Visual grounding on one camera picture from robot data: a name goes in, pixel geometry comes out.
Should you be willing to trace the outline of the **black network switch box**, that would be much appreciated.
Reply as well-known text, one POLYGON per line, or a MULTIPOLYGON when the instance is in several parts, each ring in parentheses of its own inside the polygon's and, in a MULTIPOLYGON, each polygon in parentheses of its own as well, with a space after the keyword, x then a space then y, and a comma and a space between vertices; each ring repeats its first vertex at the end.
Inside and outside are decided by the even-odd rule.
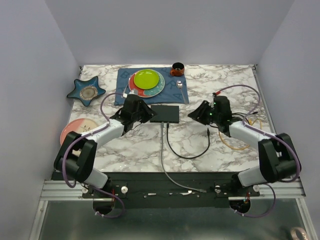
POLYGON ((150 120, 151 123, 178 124, 180 121, 178 105, 151 105, 151 109, 156 113, 150 120))

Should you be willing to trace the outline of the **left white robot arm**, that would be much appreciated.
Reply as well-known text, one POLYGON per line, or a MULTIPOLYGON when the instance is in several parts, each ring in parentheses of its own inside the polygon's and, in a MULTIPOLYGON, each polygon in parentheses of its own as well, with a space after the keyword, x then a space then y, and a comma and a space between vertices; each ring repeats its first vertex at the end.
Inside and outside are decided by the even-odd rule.
POLYGON ((144 124, 157 113, 138 95, 129 94, 123 106, 106 122, 87 132, 69 132, 54 161, 54 169, 61 172, 69 188, 76 183, 93 186, 93 191, 101 198, 111 191, 109 176, 94 168, 97 150, 108 142, 132 130, 134 123, 144 124))

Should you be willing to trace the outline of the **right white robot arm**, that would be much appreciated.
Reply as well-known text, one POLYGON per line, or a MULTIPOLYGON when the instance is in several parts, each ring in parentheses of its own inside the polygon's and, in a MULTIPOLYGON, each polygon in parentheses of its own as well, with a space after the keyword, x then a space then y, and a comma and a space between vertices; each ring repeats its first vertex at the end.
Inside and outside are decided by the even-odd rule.
POLYGON ((299 176, 301 163, 290 136, 286 133, 274 135, 233 117, 226 96, 215 96, 212 102, 204 100, 188 117, 203 125, 215 124, 219 132, 241 140, 258 151, 258 166, 231 177, 229 185, 234 195, 243 195, 253 185, 281 182, 290 176, 299 176))

